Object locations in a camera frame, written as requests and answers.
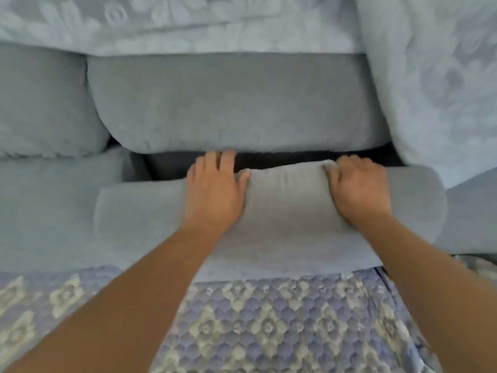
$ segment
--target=person's right arm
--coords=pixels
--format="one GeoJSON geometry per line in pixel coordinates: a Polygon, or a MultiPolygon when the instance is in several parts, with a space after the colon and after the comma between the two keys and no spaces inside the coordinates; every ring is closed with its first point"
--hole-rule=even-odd
{"type": "Polygon", "coordinates": [[[497,290],[390,212],[385,168],[357,156],[326,167],[333,200],[381,258],[446,373],[497,371],[497,290]]]}

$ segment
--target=honeycomb pattern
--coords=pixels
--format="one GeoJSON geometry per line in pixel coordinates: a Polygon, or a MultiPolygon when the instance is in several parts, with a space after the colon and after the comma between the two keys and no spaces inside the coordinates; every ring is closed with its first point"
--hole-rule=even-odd
{"type": "MultiPolygon", "coordinates": [[[[25,336],[16,349],[0,343],[0,369],[119,273],[102,267],[0,275],[0,332],[25,336]]],[[[400,310],[374,269],[198,283],[189,288],[151,371],[421,371],[424,364],[400,310]]]]}

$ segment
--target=person's left arm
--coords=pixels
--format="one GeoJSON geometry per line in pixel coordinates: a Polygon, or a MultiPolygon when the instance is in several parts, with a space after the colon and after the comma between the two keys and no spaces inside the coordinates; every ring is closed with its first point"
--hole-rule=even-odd
{"type": "Polygon", "coordinates": [[[185,221],[5,372],[147,372],[195,276],[239,219],[249,178],[235,153],[199,157],[187,175],[185,221]]]}

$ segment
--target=forearm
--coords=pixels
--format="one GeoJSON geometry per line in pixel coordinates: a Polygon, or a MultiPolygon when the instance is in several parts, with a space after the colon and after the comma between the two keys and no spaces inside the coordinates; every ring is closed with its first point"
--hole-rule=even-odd
{"type": "Polygon", "coordinates": [[[393,216],[359,222],[448,373],[494,371],[497,292],[393,216]]]}
{"type": "Polygon", "coordinates": [[[81,307],[14,372],[146,372],[217,236],[178,230],[81,307]]]}

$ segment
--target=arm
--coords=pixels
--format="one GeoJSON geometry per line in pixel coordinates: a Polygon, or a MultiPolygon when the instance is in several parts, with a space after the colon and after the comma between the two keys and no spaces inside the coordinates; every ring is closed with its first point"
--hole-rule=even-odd
{"type": "Polygon", "coordinates": [[[494,372],[497,291],[390,213],[385,168],[357,156],[327,167],[338,210],[381,258],[447,373],[494,372]]]}
{"type": "Polygon", "coordinates": [[[235,154],[199,157],[187,176],[183,225],[6,370],[146,372],[204,260],[236,223],[249,178],[235,154]]]}

